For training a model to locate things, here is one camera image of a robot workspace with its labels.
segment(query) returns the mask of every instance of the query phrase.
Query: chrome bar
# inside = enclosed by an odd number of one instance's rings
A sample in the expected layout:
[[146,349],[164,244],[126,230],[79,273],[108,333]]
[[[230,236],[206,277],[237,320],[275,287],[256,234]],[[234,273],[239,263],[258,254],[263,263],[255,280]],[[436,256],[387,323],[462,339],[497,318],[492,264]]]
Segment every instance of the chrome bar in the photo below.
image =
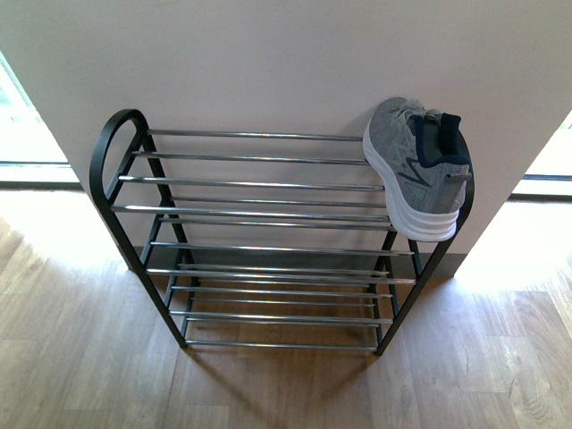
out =
[[253,271],[257,273],[312,273],[312,274],[347,274],[347,275],[365,275],[365,276],[385,276],[387,271],[375,270],[341,270],[341,269],[316,269],[316,268],[281,268],[275,266],[241,266],[241,265],[213,265],[213,264],[179,264],[179,268],[189,270],[222,270],[222,271]]
[[151,241],[151,246],[159,248],[187,248],[189,250],[240,250],[247,252],[284,252],[284,253],[319,253],[322,255],[362,255],[362,256],[384,256],[384,257],[410,257],[411,251],[404,250],[354,250],[350,248],[272,248],[263,246],[216,246],[216,245],[195,245],[189,243],[174,243]]
[[150,136],[187,136],[187,137],[238,137],[246,139],[299,139],[326,141],[355,141],[361,142],[361,137],[330,136],[321,134],[285,134],[276,132],[240,132],[240,131],[192,131],[192,130],[149,130]]
[[150,268],[147,270],[149,274],[159,275],[189,275],[192,277],[206,278],[216,277],[217,279],[242,279],[242,280],[275,280],[275,281],[304,281],[306,282],[328,282],[343,283],[352,285],[361,283],[363,286],[368,286],[371,283],[377,284],[409,284],[414,285],[415,281],[409,279],[388,279],[386,277],[334,277],[322,275],[295,275],[295,274],[269,274],[269,273],[229,273],[220,271],[195,271],[195,270],[166,270]]
[[193,298],[193,301],[223,302],[232,304],[263,304],[284,306],[316,306],[316,307],[374,307],[374,304],[361,304],[353,302],[321,302],[321,301],[272,301],[269,299],[221,299],[221,298]]
[[328,323],[333,324],[361,324],[365,326],[379,325],[379,324],[392,324],[393,319],[378,318],[369,319],[364,317],[325,317],[319,315],[243,315],[238,313],[208,313],[208,312],[195,312],[195,311],[180,311],[171,310],[170,315],[174,316],[187,316],[187,317],[215,317],[227,320],[242,321],[242,320],[257,320],[257,321],[282,321],[282,322],[306,322],[306,323]]
[[134,151],[134,156],[160,159],[192,159],[198,161],[245,161],[257,163],[294,163],[294,164],[328,164],[328,165],[369,165],[365,159],[343,158],[293,158],[283,156],[228,156],[228,155],[199,155],[174,154],[165,152]]
[[195,225],[219,226],[264,226],[269,228],[308,228],[312,230],[349,230],[349,231],[395,231],[390,224],[372,225],[357,223],[300,223],[300,222],[250,222],[250,221],[220,221],[210,219],[172,219],[164,218],[161,223],[181,223]]
[[370,292],[314,292],[311,290],[260,290],[260,289],[233,289],[233,288],[206,288],[204,286],[172,286],[173,290],[205,293],[250,293],[255,295],[294,295],[309,297],[336,297],[336,298],[386,298],[390,299],[390,293]]
[[218,277],[206,277],[201,279],[203,284],[205,283],[229,283],[229,284],[277,284],[277,285],[292,285],[292,286],[324,286],[324,287],[344,287],[344,288],[365,288],[368,285],[365,284],[355,284],[355,283],[332,283],[332,282],[297,282],[297,281],[273,281],[273,280],[236,280],[236,279],[224,279]]
[[256,181],[201,181],[195,179],[167,179],[164,177],[136,177],[136,176],[119,176],[119,180],[129,183],[146,183],[153,185],[227,186],[227,187],[242,187],[242,188],[275,188],[275,189],[320,189],[320,190],[345,190],[353,192],[378,192],[385,190],[385,187],[383,185],[264,183]]
[[172,201],[190,201],[195,203],[236,203],[236,204],[277,204],[287,206],[330,206],[330,207],[364,207],[385,208],[385,204],[358,203],[342,201],[300,201],[283,199],[244,199],[244,198],[194,198],[194,197],[171,197]]
[[334,346],[320,344],[273,344],[264,342],[239,342],[239,341],[210,341],[210,340],[185,340],[190,346],[229,346],[229,347],[264,347],[272,349],[320,349],[320,350],[343,350],[343,351],[377,351],[377,347],[360,346]]
[[270,217],[280,219],[309,219],[339,222],[389,222],[388,215],[365,216],[356,214],[301,214],[279,212],[249,212],[243,210],[216,210],[208,208],[160,207],[160,206],[112,206],[115,213],[145,213],[152,215],[202,215],[223,217]]
[[330,328],[376,328],[379,324],[336,324],[334,322],[288,322],[283,320],[232,320],[216,317],[185,317],[188,322],[215,323],[215,324],[287,324],[289,326],[327,326]]

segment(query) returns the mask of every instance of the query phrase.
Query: white wall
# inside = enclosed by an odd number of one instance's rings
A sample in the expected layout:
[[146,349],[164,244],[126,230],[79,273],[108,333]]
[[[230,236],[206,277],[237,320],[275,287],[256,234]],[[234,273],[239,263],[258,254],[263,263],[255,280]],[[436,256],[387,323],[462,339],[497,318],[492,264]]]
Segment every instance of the white wall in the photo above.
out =
[[459,114],[468,252],[572,108],[572,4],[341,0],[8,2],[0,50],[87,184],[102,125],[361,134],[386,97]]

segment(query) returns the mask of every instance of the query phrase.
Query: sneaker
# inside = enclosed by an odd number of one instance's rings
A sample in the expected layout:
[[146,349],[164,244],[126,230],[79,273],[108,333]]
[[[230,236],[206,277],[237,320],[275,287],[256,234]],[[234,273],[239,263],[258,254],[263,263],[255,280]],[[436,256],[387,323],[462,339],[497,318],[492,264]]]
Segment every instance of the sneaker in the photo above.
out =
[[460,119],[395,97],[381,103],[367,125],[366,159],[383,179],[391,223],[408,239],[443,241],[455,234],[471,178],[470,160],[458,150]]

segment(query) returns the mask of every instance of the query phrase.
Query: laminate floor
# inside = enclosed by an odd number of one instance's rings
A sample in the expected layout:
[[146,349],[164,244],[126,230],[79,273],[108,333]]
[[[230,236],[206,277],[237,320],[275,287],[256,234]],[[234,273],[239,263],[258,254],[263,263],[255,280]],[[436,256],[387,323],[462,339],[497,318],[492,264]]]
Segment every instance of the laminate floor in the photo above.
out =
[[192,351],[84,194],[0,192],[0,427],[571,427],[571,218],[507,203],[382,357]]

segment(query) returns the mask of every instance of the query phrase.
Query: metal shoe rack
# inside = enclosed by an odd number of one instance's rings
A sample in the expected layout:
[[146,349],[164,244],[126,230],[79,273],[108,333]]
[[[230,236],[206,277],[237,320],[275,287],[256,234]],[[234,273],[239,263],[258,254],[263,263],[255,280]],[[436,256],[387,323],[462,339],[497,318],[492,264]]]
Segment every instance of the metal shoe rack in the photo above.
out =
[[[454,240],[427,258],[400,238],[360,137],[151,130],[123,110],[101,132],[89,185],[183,348],[381,355]],[[473,192],[470,181],[457,231]]]

